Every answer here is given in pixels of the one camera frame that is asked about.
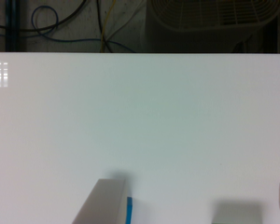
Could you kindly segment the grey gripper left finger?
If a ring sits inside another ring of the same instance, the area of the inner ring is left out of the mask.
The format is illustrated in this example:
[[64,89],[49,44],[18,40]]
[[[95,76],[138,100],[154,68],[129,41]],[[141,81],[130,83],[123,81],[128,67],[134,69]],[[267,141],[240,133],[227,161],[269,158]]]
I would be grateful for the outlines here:
[[72,224],[126,224],[127,202],[124,179],[99,179]]

